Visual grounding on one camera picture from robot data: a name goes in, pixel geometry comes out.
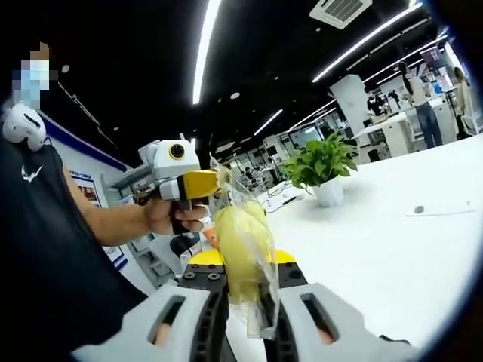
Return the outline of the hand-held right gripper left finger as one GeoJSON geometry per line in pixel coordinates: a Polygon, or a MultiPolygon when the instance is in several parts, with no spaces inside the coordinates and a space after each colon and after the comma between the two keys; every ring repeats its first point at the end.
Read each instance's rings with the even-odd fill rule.
{"type": "Polygon", "coordinates": [[[193,257],[178,282],[167,282],[129,311],[118,333],[72,353],[77,361],[228,361],[228,284],[220,252],[193,257]]]}

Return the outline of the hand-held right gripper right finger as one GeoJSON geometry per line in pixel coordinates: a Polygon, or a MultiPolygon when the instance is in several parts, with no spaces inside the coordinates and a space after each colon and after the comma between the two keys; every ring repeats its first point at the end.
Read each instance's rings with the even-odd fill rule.
{"type": "Polygon", "coordinates": [[[275,251],[278,322],[264,347],[268,361],[416,361],[405,340],[367,330],[362,313],[321,284],[306,281],[295,258],[275,251]]]}

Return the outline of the person's left hand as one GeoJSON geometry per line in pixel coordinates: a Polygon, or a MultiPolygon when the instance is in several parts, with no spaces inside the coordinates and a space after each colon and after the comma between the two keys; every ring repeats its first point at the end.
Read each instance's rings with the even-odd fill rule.
{"type": "Polygon", "coordinates": [[[180,225],[189,232],[200,232],[203,228],[202,219],[208,214],[207,208],[199,202],[191,210],[182,210],[174,201],[157,197],[147,201],[143,210],[150,229],[161,235],[175,233],[175,228],[180,225]]]}

